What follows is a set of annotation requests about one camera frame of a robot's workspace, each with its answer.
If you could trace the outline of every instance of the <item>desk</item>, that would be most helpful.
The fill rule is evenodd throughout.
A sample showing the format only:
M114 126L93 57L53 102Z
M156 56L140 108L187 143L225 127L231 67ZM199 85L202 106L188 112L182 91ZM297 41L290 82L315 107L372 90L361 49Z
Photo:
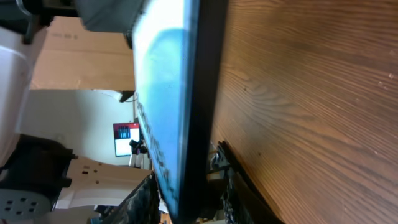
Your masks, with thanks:
M230 0L212 139L286 223L397 223L398 2Z

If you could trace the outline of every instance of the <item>black cable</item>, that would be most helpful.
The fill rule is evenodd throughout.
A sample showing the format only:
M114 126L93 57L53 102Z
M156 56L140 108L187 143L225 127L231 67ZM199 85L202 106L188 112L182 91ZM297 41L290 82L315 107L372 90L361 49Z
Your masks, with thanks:
M134 101L136 101L137 99L135 99L135 100L131 100L131 101L125 101L125 102L123 102L123 103L132 103L132 102L134 102Z

